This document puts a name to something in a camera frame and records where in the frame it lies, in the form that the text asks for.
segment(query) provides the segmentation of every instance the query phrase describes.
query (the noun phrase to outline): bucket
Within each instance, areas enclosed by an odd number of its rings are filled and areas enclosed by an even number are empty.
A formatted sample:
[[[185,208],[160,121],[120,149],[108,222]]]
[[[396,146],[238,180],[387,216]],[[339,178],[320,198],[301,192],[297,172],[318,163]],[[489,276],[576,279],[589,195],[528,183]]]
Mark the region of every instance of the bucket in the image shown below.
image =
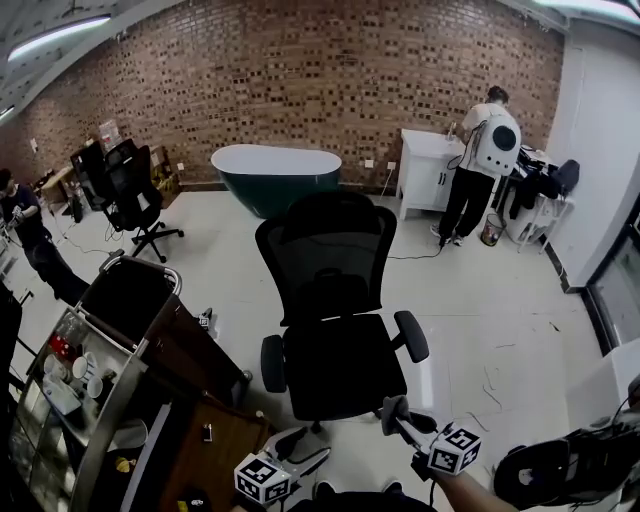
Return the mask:
[[[502,235],[504,228],[505,225],[500,220],[500,217],[495,213],[490,213],[487,215],[487,221],[484,224],[480,240],[482,240],[485,245],[493,247],[498,243],[498,240],[500,240],[500,236]]]

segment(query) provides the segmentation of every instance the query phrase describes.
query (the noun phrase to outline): white cabinet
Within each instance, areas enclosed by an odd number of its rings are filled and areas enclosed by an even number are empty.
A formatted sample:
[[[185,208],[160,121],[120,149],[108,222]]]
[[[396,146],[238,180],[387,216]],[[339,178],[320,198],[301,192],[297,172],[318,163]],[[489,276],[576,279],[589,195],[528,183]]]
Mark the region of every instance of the white cabinet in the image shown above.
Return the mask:
[[[447,164],[464,151],[458,141],[447,141],[444,135],[402,130],[404,145],[396,196],[402,198],[400,219],[407,209],[445,211],[455,169]]]

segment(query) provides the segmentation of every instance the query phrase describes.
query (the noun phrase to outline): floor debris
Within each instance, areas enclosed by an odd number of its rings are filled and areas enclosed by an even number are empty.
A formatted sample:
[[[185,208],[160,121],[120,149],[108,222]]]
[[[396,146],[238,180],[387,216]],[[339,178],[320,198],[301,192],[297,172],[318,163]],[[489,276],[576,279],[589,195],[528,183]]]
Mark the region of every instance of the floor debris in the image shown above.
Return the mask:
[[[487,367],[486,366],[484,367],[484,374],[487,376],[487,382],[489,383],[489,388],[492,391],[495,391],[496,388],[494,388],[493,385],[491,384],[491,379],[489,378],[489,372],[487,371]]]
[[[500,412],[502,412],[502,404],[500,403],[500,400],[498,400],[495,396],[493,396],[491,393],[489,393],[489,392],[487,391],[487,388],[485,388],[485,387],[484,387],[484,384],[482,385],[482,390],[483,390],[487,395],[489,395],[491,398],[493,398],[493,401],[494,401],[495,403],[497,403],[497,404],[500,406]]]
[[[485,432],[491,432],[491,430],[489,430],[489,429],[488,429],[488,428],[486,428],[482,423],[480,423],[480,420],[476,417],[476,415],[475,415],[475,414],[473,414],[473,413],[472,413],[472,412],[470,412],[470,411],[467,411],[467,414],[468,414],[469,416],[471,416],[474,420],[476,420],[476,422],[478,423],[478,425],[480,425],[480,428],[481,428],[482,430],[484,430]]]

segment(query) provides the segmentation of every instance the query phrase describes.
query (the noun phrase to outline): black pants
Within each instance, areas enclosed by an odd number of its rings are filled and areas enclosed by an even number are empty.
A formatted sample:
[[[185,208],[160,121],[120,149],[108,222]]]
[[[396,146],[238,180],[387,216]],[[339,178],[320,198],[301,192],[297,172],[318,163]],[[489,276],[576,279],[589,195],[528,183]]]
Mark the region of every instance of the black pants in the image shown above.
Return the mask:
[[[75,307],[89,284],[73,273],[56,246],[45,239],[35,247],[25,249],[24,253],[40,279],[51,286],[59,298]]]
[[[458,167],[451,182],[447,211],[440,220],[440,236],[450,238],[454,229],[459,236],[469,235],[482,220],[494,183],[491,176]],[[460,219],[465,205],[467,209]]]

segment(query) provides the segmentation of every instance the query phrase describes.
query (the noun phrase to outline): man in white t-shirt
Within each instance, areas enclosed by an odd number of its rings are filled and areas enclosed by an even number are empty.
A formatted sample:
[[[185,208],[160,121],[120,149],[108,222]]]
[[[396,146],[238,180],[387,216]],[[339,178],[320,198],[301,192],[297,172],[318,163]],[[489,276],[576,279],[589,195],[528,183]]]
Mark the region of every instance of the man in white t-shirt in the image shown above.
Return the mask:
[[[494,85],[489,89],[486,103],[473,107],[462,121],[462,130],[458,131],[458,136],[463,141],[468,138],[467,147],[451,182],[447,211],[440,220],[439,226],[435,224],[431,226],[431,232],[441,240],[444,239],[445,243],[451,240],[455,229],[453,243],[461,246],[465,237],[482,220],[497,174],[476,163],[476,138],[481,131],[480,125],[491,116],[511,117],[505,108],[508,103],[509,95],[504,89]],[[467,208],[460,218],[465,205]]]

